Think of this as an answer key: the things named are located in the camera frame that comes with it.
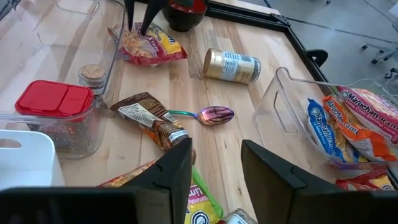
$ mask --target gray floor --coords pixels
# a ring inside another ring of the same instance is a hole
[[[263,0],[243,0],[266,6]],[[329,58],[321,67],[330,82],[350,83],[371,78],[398,94],[398,77],[384,74],[398,68],[393,58],[376,65],[377,50],[361,51],[365,43],[398,47],[398,33],[391,26],[398,19],[388,10],[398,0],[268,0],[290,19],[292,29],[307,49],[324,49]]]

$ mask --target red bowl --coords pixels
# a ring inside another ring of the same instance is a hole
[[[197,26],[204,18],[207,5],[204,0],[193,0],[192,7],[183,7],[169,2],[162,12],[171,29],[186,32]]]

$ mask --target metal spoon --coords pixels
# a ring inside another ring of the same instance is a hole
[[[169,110],[170,114],[181,114],[193,116],[199,122],[206,125],[219,125],[231,121],[234,117],[234,111],[225,106],[209,106],[203,108],[199,113],[191,113],[188,111]]]

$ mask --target clear plastic bin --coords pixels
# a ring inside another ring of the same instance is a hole
[[[296,165],[312,169],[324,164],[339,170],[375,169],[398,165],[398,162],[343,162],[317,146],[307,128],[307,99],[320,103],[326,95],[338,95],[336,86],[342,85],[292,78],[286,68],[278,68],[253,116],[264,147],[276,154],[284,154],[283,156],[290,160],[303,161],[303,164]],[[384,86],[372,80],[362,79],[345,86],[371,90],[398,105]]]
[[[55,144],[58,156],[81,158],[94,153],[101,145],[107,107],[123,72],[119,69],[123,61],[115,60],[119,43],[107,31],[116,24],[124,24],[124,6],[111,0],[22,0],[9,11],[0,20],[0,129],[48,132],[77,125],[84,143],[62,152]],[[68,118],[16,112],[14,104],[30,83],[50,80],[79,85],[78,73],[85,65],[100,65],[106,75],[104,92],[88,110]],[[65,138],[68,148],[76,133],[61,134],[57,137]]]

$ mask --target spoon handle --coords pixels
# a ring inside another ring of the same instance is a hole
[[[195,113],[191,113],[188,111],[175,111],[175,110],[168,110],[168,112],[170,114],[180,114],[180,115],[187,115],[187,116],[193,116],[194,118],[196,118],[196,114]]]

